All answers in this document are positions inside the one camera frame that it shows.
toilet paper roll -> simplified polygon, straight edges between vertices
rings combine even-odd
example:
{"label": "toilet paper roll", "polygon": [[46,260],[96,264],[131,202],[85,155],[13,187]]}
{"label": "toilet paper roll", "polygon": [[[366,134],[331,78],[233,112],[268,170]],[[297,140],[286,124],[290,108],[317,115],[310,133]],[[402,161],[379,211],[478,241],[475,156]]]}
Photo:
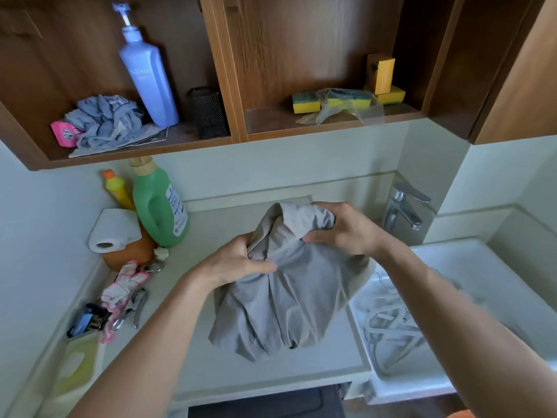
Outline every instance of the toilet paper roll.
{"label": "toilet paper roll", "polygon": [[94,253],[112,253],[141,237],[139,218],[135,211],[107,208],[101,212],[89,236],[89,249]]}

chrome faucet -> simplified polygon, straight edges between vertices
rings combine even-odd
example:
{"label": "chrome faucet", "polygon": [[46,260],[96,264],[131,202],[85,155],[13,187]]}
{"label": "chrome faucet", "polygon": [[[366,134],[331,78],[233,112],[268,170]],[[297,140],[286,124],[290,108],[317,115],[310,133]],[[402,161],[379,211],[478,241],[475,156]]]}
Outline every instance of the chrome faucet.
{"label": "chrome faucet", "polygon": [[383,229],[391,235],[399,215],[412,226],[412,230],[420,230],[422,227],[422,219],[408,203],[406,196],[417,199],[424,204],[431,201],[430,197],[422,194],[409,184],[402,182],[395,183],[390,193],[389,203],[386,206],[385,216],[383,217]]}

green detergent bottle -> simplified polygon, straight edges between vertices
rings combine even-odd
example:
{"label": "green detergent bottle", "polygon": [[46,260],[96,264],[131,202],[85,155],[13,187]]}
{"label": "green detergent bottle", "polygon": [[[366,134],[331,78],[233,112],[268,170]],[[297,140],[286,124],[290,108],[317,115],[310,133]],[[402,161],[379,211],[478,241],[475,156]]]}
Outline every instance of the green detergent bottle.
{"label": "green detergent bottle", "polygon": [[186,231],[188,212],[167,173],[150,156],[132,158],[134,203],[141,223],[163,247],[177,245]]}

blue pump bottle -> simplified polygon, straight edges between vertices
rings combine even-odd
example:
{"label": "blue pump bottle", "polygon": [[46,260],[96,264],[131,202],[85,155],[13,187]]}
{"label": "blue pump bottle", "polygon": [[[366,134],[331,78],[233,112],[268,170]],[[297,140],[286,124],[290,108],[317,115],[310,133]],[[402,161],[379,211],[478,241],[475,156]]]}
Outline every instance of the blue pump bottle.
{"label": "blue pump bottle", "polygon": [[139,29],[131,26],[127,13],[130,11],[128,3],[113,3],[113,8],[122,15],[126,25],[122,32],[128,43],[121,48],[120,57],[147,112],[155,125],[163,129],[176,125],[179,121],[178,112],[159,49],[143,42]]}

hand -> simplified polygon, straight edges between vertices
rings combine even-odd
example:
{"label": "hand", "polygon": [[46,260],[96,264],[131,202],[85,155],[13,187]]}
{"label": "hand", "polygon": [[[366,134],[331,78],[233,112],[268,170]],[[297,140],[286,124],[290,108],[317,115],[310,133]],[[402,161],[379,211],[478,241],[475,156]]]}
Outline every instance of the hand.
{"label": "hand", "polygon": [[249,274],[276,271],[277,265],[273,262],[247,258],[247,245],[251,235],[246,233],[236,236],[197,264],[191,273],[206,283],[209,290],[213,290]]}
{"label": "hand", "polygon": [[314,230],[302,238],[304,242],[323,242],[352,255],[379,255],[382,239],[387,234],[373,221],[347,202],[314,202],[335,215],[331,230]]}

